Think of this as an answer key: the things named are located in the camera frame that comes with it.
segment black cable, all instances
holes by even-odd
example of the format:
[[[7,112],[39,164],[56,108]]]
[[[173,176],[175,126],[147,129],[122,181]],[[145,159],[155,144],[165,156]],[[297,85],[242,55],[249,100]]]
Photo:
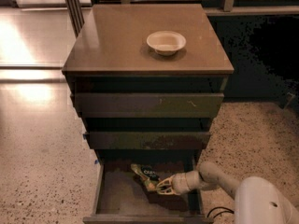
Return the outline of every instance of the black cable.
[[[234,212],[231,212],[231,211],[222,211],[222,212],[219,212],[218,214],[216,214],[213,218],[219,216],[220,214],[222,213],[230,213],[230,214],[233,214]]]
[[[233,211],[232,209],[229,209],[229,208],[224,207],[224,206],[217,206],[217,207],[214,207],[212,210],[210,210],[210,211],[208,212],[208,214],[207,214],[206,217],[209,217],[210,214],[211,214],[214,210],[216,210],[216,209],[224,209],[224,210],[227,210],[227,211],[231,212],[232,214],[234,213],[234,211]]]

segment white bowl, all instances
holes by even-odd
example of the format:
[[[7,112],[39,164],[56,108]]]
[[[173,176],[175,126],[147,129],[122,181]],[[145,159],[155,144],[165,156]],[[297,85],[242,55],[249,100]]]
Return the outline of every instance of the white bowl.
[[[148,45],[158,54],[170,56],[186,45],[186,39],[183,35],[172,31],[160,31],[148,36]]]

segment dark wall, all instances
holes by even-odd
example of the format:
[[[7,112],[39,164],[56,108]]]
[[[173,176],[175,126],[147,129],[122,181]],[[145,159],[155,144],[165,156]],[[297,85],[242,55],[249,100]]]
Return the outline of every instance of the dark wall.
[[[281,98],[299,95],[299,16],[209,18],[235,72],[226,97]]]

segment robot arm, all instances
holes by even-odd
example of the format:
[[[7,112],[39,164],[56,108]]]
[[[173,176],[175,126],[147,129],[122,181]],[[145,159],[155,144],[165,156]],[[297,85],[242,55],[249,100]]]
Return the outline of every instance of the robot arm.
[[[299,212],[267,180],[252,176],[242,182],[216,164],[204,161],[198,171],[172,175],[157,186],[162,195],[182,195],[193,189],[221,187],[235,200],[235,224],[298,224]]]

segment wooden dresser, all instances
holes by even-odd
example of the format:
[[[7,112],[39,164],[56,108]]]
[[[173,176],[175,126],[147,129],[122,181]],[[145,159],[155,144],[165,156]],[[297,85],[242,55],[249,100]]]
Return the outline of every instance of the wooden dresser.
[[[147,45],[156,31],[185,36],[163,57]],[[63,68],[101,172],[84,223],[207,223],[196,191],[147,193],[130,164],[161,179],[195,167],[234,71],[200,5],[94,6]]]

